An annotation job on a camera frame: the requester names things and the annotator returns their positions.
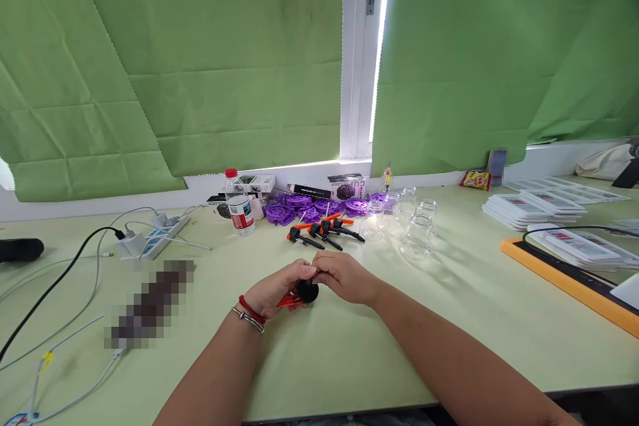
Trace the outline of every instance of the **bottle label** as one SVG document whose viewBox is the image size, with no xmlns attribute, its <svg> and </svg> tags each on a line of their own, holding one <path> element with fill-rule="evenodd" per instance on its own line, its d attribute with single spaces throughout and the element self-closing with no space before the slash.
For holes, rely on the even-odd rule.
<svg viewBox="0 0 639 426">
<path fill-rule="evenodd" d="M 231 213 L 233 226 L 238 230 L 243 230 L 253 224 L 253 213 L 248 200 L 237 205 L 228 205 L 228 211 Z"/>
</svg>

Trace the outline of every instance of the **plastic water bottle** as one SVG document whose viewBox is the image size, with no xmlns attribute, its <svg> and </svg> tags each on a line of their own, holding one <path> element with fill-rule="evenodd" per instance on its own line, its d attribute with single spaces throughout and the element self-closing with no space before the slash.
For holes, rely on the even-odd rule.
<svg viewBox="0 0 639 426">
<path fill-rule="evenodd" d="M 224 174 L 226 175 L 224 195 L 233 226 L 237 229 L 238 235 L 249 236 L 255 231 L 255 223 L 251 213 L 251 203 L 244 190 L 244 183 L 238 178 L 238 171 L 235 168 L 229 168 Z"/>
</svg>

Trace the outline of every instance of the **desk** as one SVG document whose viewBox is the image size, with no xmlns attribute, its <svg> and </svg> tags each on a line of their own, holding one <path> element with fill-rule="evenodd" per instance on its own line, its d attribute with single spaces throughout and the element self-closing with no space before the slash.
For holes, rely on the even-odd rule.
<svg viewBox="0 0 639 426">
<path fill-rule="evenodd" d="M 579 181 L 609 188 L 606 182 Z M 484 214 L 480 206 L 489 195 L 508 191 L 495 188 L 482 192 L 458 186 L 421 189 L 420 198 L 434 198 L 440 205 L 436 221 L 439 238 L 425 270 L 409 265 L 396 244 L 390 248 L 384 242 L 340 241 L 346 252 L 374 274 L 475 336 L 545 392 L 639 383 L 639 340 L 499 251 L 501 240 L 518 234 Z M 639 198 L 637 190 L 623 194 Z M 584 222 L 589 224 L 639 218 L 635 200 L 587 208 Z M 73 257 L 88 233 L 113 218 L 0 225 L 4 228 L 1 237 L 36 236 L 47 245 L 47 255 L 22 271 L 0 265 L 0 291 L 40 265 Z M 131 214 L 127 219 L 147 218 L 148 214 Z M 235 235 L 229 223 L 215 221 L 206 209 L 194 213 L 192 220 L 197 224 L 188 224 L 181 234 L 213 247 L 213 252 L 170 244 L 159 256 L 161 260 L 196 261 L 194 283 L 165 337 L 151 349 L 126 353 L 96 392 L 48 425 L 87 421 L 95 426 L 151 424 L 238 294 L 296 258 L 311 260 L 316 252 L 287 242 L 286 229 L 265 220 L 259 221 L 256 232 L 247 238 Z M 111 238 L 108 234 L 110 241 L 105 239 L 105 252 L 114 250 Z M 634 252 L 639 250 L 637 240 L 614 241 Z M 95 250 L 95 244 L 92 241 L 87 251 Z M 8 338 L 35 298 L 62 270 L 63 266 L 51 268 L 0 303 L 0 341 Z M 77 264 L 25 326 L 7 359 L 62 325 L 79 309 L 89 294 L 94 271 L 93 260 Z M 104 313 L 108 305 L 124 303 L 127 293 L 139 289 L 142 278 L 140 272 L 132 271 L 130 262 L 104 258 L 98 296 L 67 332 Z M 265 334 L 247 421 L 436 402 L 378 317 L 366 307 L 343 302 L 327 288 L 322 287 L 317 302 L 307 310 L 278 315 L 269 322 Z M 0 372 L 0 421 L 24 411 L 39 356 L 33 353 Z M 103 349 L 100 325 L 67 342 L 57 350 L 56 360 L 43 376 L 39 409 L 52 411 L 85 391 L 109 357 L 110 351 Z M 298 379 L 302 367 L 307 378 L 303 381 Z"/>
</svg>

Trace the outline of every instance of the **white bag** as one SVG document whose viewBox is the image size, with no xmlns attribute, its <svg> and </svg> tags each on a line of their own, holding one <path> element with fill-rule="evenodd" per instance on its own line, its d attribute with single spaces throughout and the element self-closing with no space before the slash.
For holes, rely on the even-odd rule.
<svg viewBox="0 0 639 426">
<path fill-rule="evenodd" d="M 589 156 L 574 167 L 575 174 L 600 180 L 615 181 L 622 171 L 636 158 L 639 138 L 633 138 L 628 143 L 615 146 Z"/>
</svg>

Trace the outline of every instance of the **hand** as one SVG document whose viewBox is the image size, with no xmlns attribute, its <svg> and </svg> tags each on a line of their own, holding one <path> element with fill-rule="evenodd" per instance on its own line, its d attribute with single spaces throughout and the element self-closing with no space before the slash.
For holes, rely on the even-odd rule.
<svg viewBox="0 0 639 426">
<path fill-rule="evenodd" d="M 320 271 L 313 283 L 325 284 L 349 303 L 372 307 L 386 284 L 348 253 L 321 251 L 315 255 L 313 266 Z"/>
<path fill-rule="evenodd" d="M 295 292 L 295 284 L 299 280 L 308 280 L 314 277 L 317 272 L 317 268 L 300 258 L 259 281 L 248 290 L 244 299 L 253 311 L 270 319 L 277 314 L 278 303 L 282 297 L 290 292 Z"/>
</svg>

